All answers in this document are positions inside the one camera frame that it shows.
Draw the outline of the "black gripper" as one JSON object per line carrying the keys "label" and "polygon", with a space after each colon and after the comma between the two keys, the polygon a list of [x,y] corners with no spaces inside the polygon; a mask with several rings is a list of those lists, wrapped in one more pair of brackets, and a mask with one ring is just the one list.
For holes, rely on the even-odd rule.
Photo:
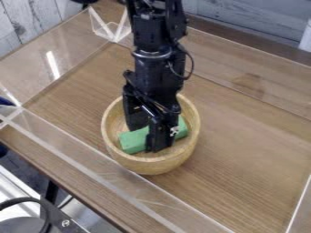
{"label": "black gripper", "polygon": [[185,53],[132,52],[134,70],[124,72],[122,109],[129,131],[148,126],[145,151],[158,152],[172,146],[178,133],[181,107],[177,93],[182,89]]}

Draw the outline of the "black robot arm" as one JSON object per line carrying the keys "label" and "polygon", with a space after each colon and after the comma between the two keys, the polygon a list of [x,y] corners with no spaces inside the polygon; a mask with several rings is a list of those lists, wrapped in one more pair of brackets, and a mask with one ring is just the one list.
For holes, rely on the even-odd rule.
{"label": "black robot arm", "polygon": [[124,72],[122,107],[128,129],[148,129],[144,149],[170,147],[178,132],[177,93],[189,78],[184,73],[186,33],[181,0],[126,0],[133,35],[134,69]]}

